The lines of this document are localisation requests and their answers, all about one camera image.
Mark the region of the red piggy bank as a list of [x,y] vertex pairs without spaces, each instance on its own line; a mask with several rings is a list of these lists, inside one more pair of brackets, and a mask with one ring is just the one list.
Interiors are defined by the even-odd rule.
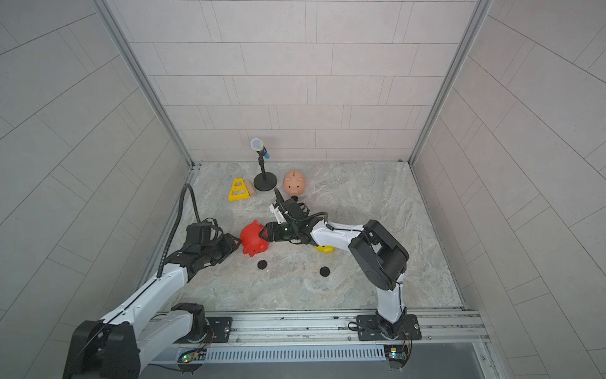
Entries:
[[243,246],[243,254],[254,257],[268,250],[269,242],[259,236],[263,230],[264,226],[257,220],[242,229],[240,240]]

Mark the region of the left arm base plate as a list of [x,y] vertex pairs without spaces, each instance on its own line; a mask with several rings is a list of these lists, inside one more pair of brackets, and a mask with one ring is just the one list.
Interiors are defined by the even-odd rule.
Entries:
[[227,343],[232,323],[232,317],[195,318],[191,330],[175,344]]

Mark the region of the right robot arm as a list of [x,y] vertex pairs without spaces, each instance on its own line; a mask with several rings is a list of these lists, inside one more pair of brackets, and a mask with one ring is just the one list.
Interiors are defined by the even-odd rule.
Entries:
[[349,251],[377,289],[378,331],[390,340],[403,334],[402,283],[410,255],[402,244],[377,220],[359,225],[331,222],[328,213],[312,214],[305,203],[284,199],[278,190],[275,193],[270,211],[276,221],[265,224],[257,238]]

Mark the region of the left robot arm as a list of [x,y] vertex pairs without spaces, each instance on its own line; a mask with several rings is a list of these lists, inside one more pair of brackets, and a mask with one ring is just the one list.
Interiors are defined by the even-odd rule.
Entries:
[[167,257],[158,275],[101,319],[75,329],[63,377],[137,378],[174,343],[196,344],[178,359],[184,366],[211,344],[228,341],[231,318],[208,318],[201,304],[178,303],[168,312],[160,310],[199,271],[223,262],[240,246],[241,240],[223,233],[214,219],[189,225],[182,248]]

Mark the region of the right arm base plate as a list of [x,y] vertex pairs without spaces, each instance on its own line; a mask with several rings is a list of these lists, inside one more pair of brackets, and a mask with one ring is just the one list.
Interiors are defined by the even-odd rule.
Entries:
[[358,334],[360,341],[422,339],[418,318],[414,314],[404,314],[395,323],[388,322],[377,313],[358,315],[347,327]]

